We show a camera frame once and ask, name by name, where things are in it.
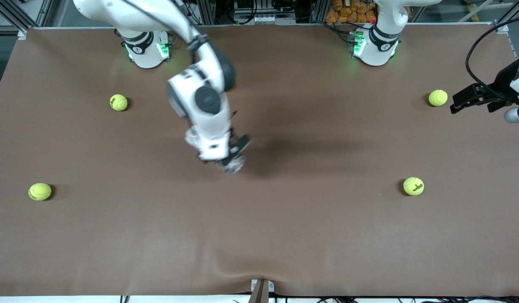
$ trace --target metal frame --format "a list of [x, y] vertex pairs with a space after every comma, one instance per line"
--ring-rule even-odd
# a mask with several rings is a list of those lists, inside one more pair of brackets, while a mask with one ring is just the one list
[[491, 10], [496, 8], [509, 8], [512, 6], [512, 3], [499, 3], [499, 4], [491, 4], [494, 0], [486, 0], [479, 6], [475, 7], [476, 5], [473, 4], [473, 8], [471, 11], [465, 15], [462, 19], [459, 19], [458, 22], [465, 22], [469, 20], [471, 17], [476, 15], [481, 10]]
[[411, 18], [411, 21], [409, 21], [409, 22], [410, 23], [415, 23], [417, 21], [417, 19], [422, 15], [422, 13], [424, 12], [424, 10], [426, 8], [427, 8], [427, 6], [419, 6], [419, 7], [417, 7], [415, 12], [413, 13], [413, 18]]
[[[33, 21], [26, 12], [19, 8], [19, 6], [13, 3], [11, 0], [0, 0], [0, 14], [9, 23], [17, 28], [17, 31], [23, 33], [27, 32], [30, 27], [36, 27], [35, 21]], [[6, 32], [11, 32], [11, 29], [5, 29]]]
[[510, 9], [497, 21], [497, 24], [509, 21], [519, 16], [519, 1], [510, 6]]
[[12, 0], [0, 0], [0, 15], [11, 24], [10, 26], [0, 26], [0, 36], [15, 36], [19, 31], [25, 34], [31, 27], [44, 25], [53, 2], [54, 0], [43, 0], [37, 18], [34, 21]]
[[310, 14], [310, 22], [325, 21], [325, 16], [331, 8], [330, 0], [318, 0]]
[[203, 25], [215, 24], [215, 7], [211, 0], [198, 0], [198, 9]]
[[295, 8], [279, 10], [273, 6], [271, 0], [254, 1], [255, 8], [239, 8], [238, 2], [234, 1], [233, 18], [235, 21], [244, 23], [250, 17], [251, 10], [254, 9], [254, 19], [247, 25], [293, 25], [296, 23]]

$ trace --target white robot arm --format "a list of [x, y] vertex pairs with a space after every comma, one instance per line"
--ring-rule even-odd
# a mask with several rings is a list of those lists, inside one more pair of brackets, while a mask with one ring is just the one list
[[142, 68], [156, 67], [167, 59], [165, 30], [172, 30], [199, 61], [170, 80], [173, 109], [190, 121], [185, 140], [198, 150], [202, 161], [216, 162], [234, 174], [244, 164], [241, 152], [250, 136], [234, 139], [231, 113], [225, 92], [234, 86], [235, 70], [230, 60], [209, 43], [208, 37], [189, 21], [182, 0], [73, 0], [89, 19], [116, 27], [131, 59]]
[[486, 87], [477, 83], [471, 84], [452, 98], [452, 114], [474, 105], [487, 104], [488, 111], [492, 113], [505, 106], [517, 104], [517, 107], [504, 113], [504, 119], [508, 123], [519, 123], [519, 59], [500, 71], [493, 83]]
[[404, 6], [428, 6], [442, 0], [373, 0], [379, 7], [377, 22], [358, 29], [362, 33], [361, 43], [354, 56], [364, 63], [379, 66], [394, 56], [398, 37], [409, 19]]

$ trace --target yellow tennis ball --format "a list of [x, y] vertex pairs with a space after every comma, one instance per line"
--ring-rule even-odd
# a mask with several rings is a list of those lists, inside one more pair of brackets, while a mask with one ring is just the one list
[[110, 106], [116, 111], [123, 111], [127, 108], [127, 105], [129, 105], [129, 103], [127, 102], [127, 98], [123, 95], [116, 94], [110, 98]]
[[28, 196], [35, 201], [46, 200], [51, 193], [52, 189], [46, 183], [35, 183], [27, 191]]
[[411, 196], [418, 196], [424, 191], [424, 182], [417, 177], [407, 178], [403, 182], [403, 190]]
[[444, 90], [434, 90], [429, 94], [428, 101], [433, 106], [441, 106], [448, 101], [448, 94]]

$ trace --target black cable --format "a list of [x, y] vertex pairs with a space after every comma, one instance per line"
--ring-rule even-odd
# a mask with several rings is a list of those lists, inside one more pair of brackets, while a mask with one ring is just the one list
[[250, 10], [250, 17], [248, 17], [248, 19], [244, 23], [239, 23], [238, 21], [235, 21], [235, 19], [233, 19], [233, 17], [231, 17], [230, 13], [231, 13], [233, 6], [230, 6], [230, 4], [231, 4], [231, 2], [233, 2], [233, 0], [226, 1], [226, 16], [231, 21], [231, 23], [237, 24], [237, 25], [244, 25], [244, 24], [252, 21], [252, 19], [254, 19], [254, 17], [256, 16], [256, 12], [258, 11], [258, 5], [257, 5], [256, 0], [251, 0], [251, 1], [252, 1], [252, 8]]
[[[319, 21], [319, 20], [317, 20], [317, 21], [313, 21], [312, 23], [319, 23], [319, 24], [322, 24], [324, 27], [327, 27], [327, 29], [330, 29], [331, 31], [334, 31], [334, 27], [331, 27], [331, 25], [328, 25], [327, 23], [325, 23], [325, 22], [323, 22], [323, 21]], [[354, 27], [358, 27], [358, 28], [360, 28], [360, 29], [367, 29], [366, 27], [362, 27], [362, 26], [360, 26], [360, 25], [358, 25], [358, 24], [355, 24], [355, 23], [348, 23], [348, 24], [349, 24], [349, 25], [353, 25]], [[342, 30], [340, 30], [340, 29], [338, 29], [338, 31], [339, 31], [340, 33], [350, 33], [349, 31], [342, 31]]]
[[467, 73], [469, 73], [469, 75], [478, 83], [480, 84], [483, 88], [486, 88], [486, 90], [492, 92], [495, 96], [497, 96], [498, 98], [501, 98], [507, 102], [511, 102], [511, 103], [517, 103], [517, 100], [509, 100], [506, 96], [504, 96], [503, 94], [501, 94], [500, 92], [497, 92], [495, 91], [494, 89], [490, 88], [490, 86], [488, 86], [487, 84], [485, 84], [482, 80], [480, 80], [474, 73], [473, 71], [471, 70], [471, 67], [469, 66], [469, 59], [471, 59], [471, 55], [473, 54], [473, 51], [474, 49], [476, 48], [476, 46], [479, 44], [480, 41], [483, 40], [483, 38], [485, 38], [488, 34], [490, 34], [491, 32], [495, 31], [496, 29], [500, 28], [500, 27], [503, 27], [504, 25], [508, 25], [510, 23], [514, 23], [514, 22], [517, 22], [519, 21], [519, 17], [518, 18], [514, 18], [514, 19], [511, 19], [509, 21], [506, 21], [506, 22], [503, 22], [503, 23], [500, 23], [494, 27], [492, 27], [491, 29], [489, 29], [488, 31], [486, 31], [485, 33], [483, 33], [482, 36], [480, 36], [480, 38], [478, 38], [476, 40], [476, 42], [473, 44], [473, 46], [471, 47], [471, 49], [469, 50], [469, 53], [467, 54], [467, 58], [465, 59], [465, 69], [467, 69]]
[[281, 12], [291, 12], [291, 11], [294, 11], [295, 10], [295, 7], [297, 6], [296, 5], [297, 2], [294, 2], [291, 6], [289, 6], [288, 8], [285, 8], [280, 2], [279, 0], [271, 0], [271, 6], [273, 6], [273, 8], [275, 8], [275, 10], [277, 11], [281, 11]]
[[299, 17], [299, 18], [295, 18], [295, 20], [304, 20], [304, 19], [308, 19], [307, 21], [305, 21], [306, 23], [310, 23], [310, 16], [312, 15], [312, 6], [311, 5], [308, 5], [307, 6], [307, 10], [306, 10], [306, 13], [308, 15], [304, 16], [304, 17]]
[[[446, 302], [450, 302], [450, 303], [460, 303], [460, 300], [462, 300], [464, 303], [469, 303], [471, 301], [480, 300], [480, 299], [500, 301], [500, 302], [504, 302], [504, 303], [515, 303], [514, 301], [511, 301], [510, 299], [507, 299], [507, 298], [491, 297], [488, 295], [481, 295], [480, 297], [463, 297], [463, 298], [460, 298], [460, 300], [458, 298], [454, 298], [454, 297], [435, 298], [435, 299], [437, 299], [440, 302], [444, 302], [444, 299], [446, 299], [447, 300]], [[420, 303], [437, 303], [437, 302], [436, 301], [422, 301]]]
[[336, 34], [338, 35], [338, 37], [340, 38], [340, 40], [348, 43], [348, 44], [353, 44], [352, 42], [350, 42], [349, 40], [346, 40], [344, 39], [344, 37], [342, 37], [342, 35], [340, 34], [340, 31], [338, 31], [338, 29], [336, 29], [336, 25], [334, 25], [334, 23], [332, 24], [332, 26], [334, 27], [334, 31], [336, 32]]
[[194, 13], [194, 11], [192, 10], [192, 6], [191, 6], [189, 0], [185, 0], [184, 4], [185, 4], [185, 6], [186, 6], [186, 8], [188, 10], [188, 14], [192, 17], [192, 19], [194, 21], [196, 21], [196, 23], [198, 25], [202, 25], [202, 23], [200, 22], [200, 19], [198, 19], [198, 17], [196, 16], [196, 13]]

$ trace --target floor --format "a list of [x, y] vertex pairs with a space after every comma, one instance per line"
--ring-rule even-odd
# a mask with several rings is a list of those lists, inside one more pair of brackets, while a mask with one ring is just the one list
[[[42, 0], [30, 0], [26, 5], [32, 10], [38, 2]], [[101, 21], [92, 21], [81, 15], [74, 7], [72, 0], [54, 0], [55, 5], [52, 10], [53, 16], [49, 17], [49, 22], [53, 27], [109, 27], [110, 25]], [[417, 22], [457, 22], [469, 12], [468, 4], [464, 0], [443, 0], [440, 4], [428, 6]], [[493, 21], [499, 19], [506, 13], [508, 8], [495, 8], [482, 10], [476, 17], [469, 21]], [[0, 16], [0, 25], [5, 25], [4, 19]], [[509, 25], [509, 35], [514, 49], [519, 56], [519, 22]], [[7, 61], [15, 44], [16, 37], [0, 37], [0, 79], [5, 70]]]

